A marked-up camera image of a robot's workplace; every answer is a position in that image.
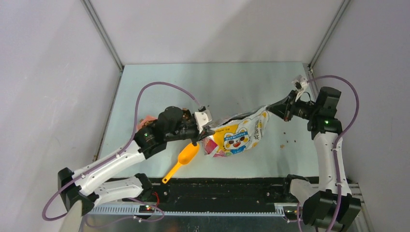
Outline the yellow plastic scoop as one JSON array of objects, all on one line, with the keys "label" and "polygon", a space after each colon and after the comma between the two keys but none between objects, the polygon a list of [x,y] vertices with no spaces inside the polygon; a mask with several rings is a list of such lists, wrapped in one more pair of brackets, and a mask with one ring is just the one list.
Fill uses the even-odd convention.
[{"label": "yellow plastic scoop", "polygon": [[199,152],[200,146],[192,143],[188,144],[178,155],[176,164],[161,180],[163,184],[167,182],[175,175],[175,173],[184,165],[189,164],[196,154]]}]

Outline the cat food bag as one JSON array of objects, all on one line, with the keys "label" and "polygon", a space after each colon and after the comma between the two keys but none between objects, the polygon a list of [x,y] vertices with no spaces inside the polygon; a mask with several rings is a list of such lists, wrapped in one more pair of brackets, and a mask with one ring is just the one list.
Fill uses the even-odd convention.
[{"label": "cat food bag", "polygon": [[214,134],[202,140],[205,154],[229,157],[254,148],[263,138],[271,115],[263,105],[211,123]]}]

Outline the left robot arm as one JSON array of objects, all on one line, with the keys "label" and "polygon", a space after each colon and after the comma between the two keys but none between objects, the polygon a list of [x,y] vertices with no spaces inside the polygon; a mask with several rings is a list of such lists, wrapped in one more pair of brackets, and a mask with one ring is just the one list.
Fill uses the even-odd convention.
[{"label": "left robot arm", "polygon": [[164,151],[168,142],[189,139],[197,147],[201,140],[214,133],[208,125],[211,120],[211,113],[205,107],[191,113],[170,106],[109,156],[76,171],[60,170],[59,195],[66,210],[70,211],[76,202],[81,202],[81,215],[84,216],[94,207],[111,201],[126,198],[148,201],[153,195],[153,186],[145,174],[117,181],[112,177]]}]

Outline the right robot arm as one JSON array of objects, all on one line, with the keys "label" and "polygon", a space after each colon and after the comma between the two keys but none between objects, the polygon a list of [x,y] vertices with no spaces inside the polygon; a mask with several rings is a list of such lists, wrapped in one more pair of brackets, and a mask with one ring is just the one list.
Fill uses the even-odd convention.
[{"label": "right robot arm", "polygon": [[294,116],[308,121],[307,130],[318,157],[318,187],[314,188],[305,177],[289,174],[281,195],[287,202],[298,200],[304,224],[327,232],[347,231],[361,210],[361,201],[353,197],[343,166],[344,131],[335,117],[340,96],[339,90],[322,87],[315,102],[302,101],[293,90],[267,107],[286,122]]}]

